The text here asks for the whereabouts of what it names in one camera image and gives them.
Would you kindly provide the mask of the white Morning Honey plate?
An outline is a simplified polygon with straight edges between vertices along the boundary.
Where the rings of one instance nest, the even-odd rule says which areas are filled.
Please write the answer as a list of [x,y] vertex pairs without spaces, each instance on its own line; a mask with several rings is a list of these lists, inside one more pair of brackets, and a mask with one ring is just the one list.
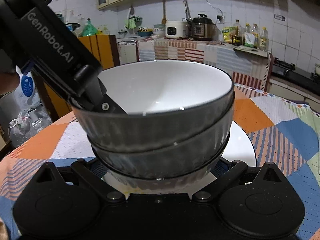
[[[240,160],[248,166],[256,166],[254,147],[246,132],[236,123],[232,122],[229,142],[222,154],[222,159],[227,161]],[[135,194],[168,194],[187,193],[189,196],[204,188],[216,179],[212,171],[199,171],[187,178],[171,180],[169,182],[132,180],[116,175],[114,172],[107,172],[103,181],[120,191],[125,197],[131,193]]]

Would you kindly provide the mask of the white bowl with dark rim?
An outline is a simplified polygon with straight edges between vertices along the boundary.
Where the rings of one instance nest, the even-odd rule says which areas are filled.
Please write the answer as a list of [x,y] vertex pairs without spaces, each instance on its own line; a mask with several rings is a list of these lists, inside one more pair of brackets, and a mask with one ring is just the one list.
[[182,142],[146,152],[107,151],[88,139],[95,156],[108,168],[128,177],[142,179],[174,178],[200,169],[219,159],[229,140],[235,93],[226,113],[212,126]]

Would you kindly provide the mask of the grey ribbed white bowl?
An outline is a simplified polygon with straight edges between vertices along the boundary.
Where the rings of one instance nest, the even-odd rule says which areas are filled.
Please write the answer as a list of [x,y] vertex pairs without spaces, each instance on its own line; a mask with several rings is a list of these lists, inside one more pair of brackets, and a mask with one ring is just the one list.
[[185,141],[215,124],[233,101],[234,83],[204,63],[154,60],[102,71],[99,79],[123,113],[73,113],[89,139],[111,152],[155,150]]

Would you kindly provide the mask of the colourful patchwork tablecloth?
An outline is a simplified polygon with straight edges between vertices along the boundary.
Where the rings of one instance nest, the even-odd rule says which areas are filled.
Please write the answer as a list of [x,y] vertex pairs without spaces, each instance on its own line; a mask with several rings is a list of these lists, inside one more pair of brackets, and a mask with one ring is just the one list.
[[[319,115],[296,104],[243,85],[235,86],[234,121],[247,133],[257,165],[274,162],[305,206],[301,239],[319,239]],[[1,161],[1,239],[18,239],[12,207],[40,166],[67,166],[93,152],[84,130],[69,113]]]

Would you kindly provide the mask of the blue bowl on counter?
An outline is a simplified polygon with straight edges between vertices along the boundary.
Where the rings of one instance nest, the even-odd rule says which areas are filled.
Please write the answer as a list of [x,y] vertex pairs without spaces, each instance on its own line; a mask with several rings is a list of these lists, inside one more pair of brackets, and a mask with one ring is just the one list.
[[147,38],[147,37],[150,37],[153,34],[153,32],[152,31],[146,31],[146,30],[138,30],[137,34],[138,34],[139,37]]

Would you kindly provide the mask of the striped counter cloth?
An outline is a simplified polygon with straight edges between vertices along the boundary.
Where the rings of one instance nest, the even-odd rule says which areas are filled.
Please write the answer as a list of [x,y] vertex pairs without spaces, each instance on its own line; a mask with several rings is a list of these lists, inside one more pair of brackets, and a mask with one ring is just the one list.
[[150,60],[182,60],[195,61],[220,68],[232,75],[243,70],[248,74],[251,70],[253,51],[235,49],[232,44],[175,40],[158,38],[137,42],[138,61]]

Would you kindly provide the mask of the white rice cooker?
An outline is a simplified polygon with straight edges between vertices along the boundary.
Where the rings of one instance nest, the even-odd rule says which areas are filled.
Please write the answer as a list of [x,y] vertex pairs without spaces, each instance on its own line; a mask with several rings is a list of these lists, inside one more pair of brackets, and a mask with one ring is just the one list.
[[187,38],[189,24],[186,21],[167,21],[165,25],[165,36],[171,39]]

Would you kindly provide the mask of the gas stove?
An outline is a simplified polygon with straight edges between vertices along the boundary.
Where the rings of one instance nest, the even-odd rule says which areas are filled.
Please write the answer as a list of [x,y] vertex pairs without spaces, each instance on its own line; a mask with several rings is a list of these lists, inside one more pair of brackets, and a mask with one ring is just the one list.
[[309,90],[319,89],[319,76],[317,74],[304,71],[297,68],[295,64],[281,61],[277,57],[274,58],[271,75]]

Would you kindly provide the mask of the cooking oil bottle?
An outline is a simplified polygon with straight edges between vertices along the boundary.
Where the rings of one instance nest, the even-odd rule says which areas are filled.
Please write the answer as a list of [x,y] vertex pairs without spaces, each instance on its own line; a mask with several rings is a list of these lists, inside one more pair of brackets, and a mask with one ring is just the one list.
[[268,50],[268,31],[266,27],[262,28],[260,38],[259,38],[259,49],[263,51]]

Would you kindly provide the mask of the black pressure cooker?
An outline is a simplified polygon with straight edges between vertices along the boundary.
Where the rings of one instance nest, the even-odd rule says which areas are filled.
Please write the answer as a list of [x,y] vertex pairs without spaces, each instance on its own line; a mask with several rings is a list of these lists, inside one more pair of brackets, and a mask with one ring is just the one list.
[[216,25],[206,14],[198,14],[191,22],[191,36],[198,41],[212,41]]

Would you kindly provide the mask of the yellow snack bag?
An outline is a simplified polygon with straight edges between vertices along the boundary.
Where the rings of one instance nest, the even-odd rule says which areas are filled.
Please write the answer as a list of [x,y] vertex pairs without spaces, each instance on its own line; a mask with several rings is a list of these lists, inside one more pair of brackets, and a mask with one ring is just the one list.
[[224,27],[222,29],[223,41],[232,43],[233,35],[236,33],[237,27]]

